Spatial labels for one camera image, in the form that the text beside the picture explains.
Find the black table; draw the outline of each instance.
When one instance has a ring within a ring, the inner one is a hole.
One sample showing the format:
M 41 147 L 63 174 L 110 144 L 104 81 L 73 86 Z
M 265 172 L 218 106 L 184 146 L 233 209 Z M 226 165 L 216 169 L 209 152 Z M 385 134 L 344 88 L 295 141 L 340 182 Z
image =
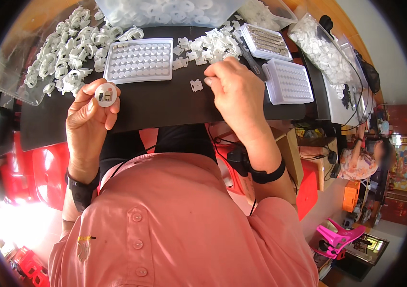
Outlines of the black table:
M 194 40 L 205 35 L 209 28 L 202 27 L 152 27 L 144 28 L 145 38 L 173 38 L 177 45 L 178 38 L 187 37 Z M 93 60 L 84 63 L 84 67 L 93 68 Z M 208 65 L 196 66 L 189 62 L 188 67 L 173 71 L 171 81 L 153 81 L 126 83 L 117 85 L 121 90 L 120 112 L 111 132 L 119 133 L 129 130 L 156 128 L 161 126 L 188 123 L 209 123 L 222 121 L 214 105 L 211 89 L 203 83 L 204 71 Z M 92 72 L 84 79 L 90 83 L 103 77 L 103 73 Z M 203 90 L 192 92 L 190 81 L 200 79 Z M 65 119 L 73 102 L 73 94 L 61 95 L 55 89 L 49 98 L 39 106 L 23 104 L 20 120 L 20 139 L 24 151 L 42 146 L 49 146 L 66 141 Z M 272 105 L 264 93 L 264 115 L 266 119 L 302 119 L 305 116 L 304 104 Z

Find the pink chair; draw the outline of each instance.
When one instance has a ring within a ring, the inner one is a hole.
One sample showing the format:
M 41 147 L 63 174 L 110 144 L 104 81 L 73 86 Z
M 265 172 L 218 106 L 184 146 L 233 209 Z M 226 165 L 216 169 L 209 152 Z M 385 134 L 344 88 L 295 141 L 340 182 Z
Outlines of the pink chair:
M 312 249 L 323 256 L 335 259 L 345 245 L 359 238 L 365 232 L 365 227 L 359 226 L 352 230 L 346 230 L 332 221 L 331 218 L 328 218 L 328 220 L 338 229 L 338 232 L 334 233 L 326 227 L 319 225 L 317 231 L 323 235 L 327 242 L 322 239 L 318 243 L 319 249 Z

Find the person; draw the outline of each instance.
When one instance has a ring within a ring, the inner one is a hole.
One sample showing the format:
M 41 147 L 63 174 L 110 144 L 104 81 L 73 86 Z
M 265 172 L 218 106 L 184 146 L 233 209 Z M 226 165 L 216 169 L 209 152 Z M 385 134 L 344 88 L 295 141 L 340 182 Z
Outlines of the person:
M 390 169 L 395 162 L 395 148 L 389 140 L 382 138 L 376 141 L 371 153 L 361 149 L 365 135 L 364 125 L 358 126 L 357 135 L 353 149 L 346 148 L 341 153 L 339 177 L 346 180 L 364 180 L 373 175 L 378 167 Z
M 264 83 L 233 57 L 204 74 L 252 169 L 274 173 L 282 160 L 264 118 Z M 62 237 L 49 258 L 52 286 L 318 284 L 287 171 L 254 183 L 258 205 L 245 216 L 204 124 L 159 128 L 155 152 L 146 154 L 138 132 L 107 136 L 120 100 L 98 106 L 93 94 L 102 83 L 84 85 L 68 111 L 68 177 L 88 185 L 100 168 L 103 179 L 82 213 L 67 189 Z M 138 146 L 141 155 L 127 154 Z

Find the round plastic component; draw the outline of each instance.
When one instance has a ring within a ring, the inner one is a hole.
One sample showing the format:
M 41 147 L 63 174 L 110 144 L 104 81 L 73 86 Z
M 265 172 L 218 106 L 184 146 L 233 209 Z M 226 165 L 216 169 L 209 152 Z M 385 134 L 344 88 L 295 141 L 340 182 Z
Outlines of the round plastic component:
M 117 98 L 116 86 L 112 83 L 103 83 L 95 90 L 94 97 L 102 107 L 111 106 Z

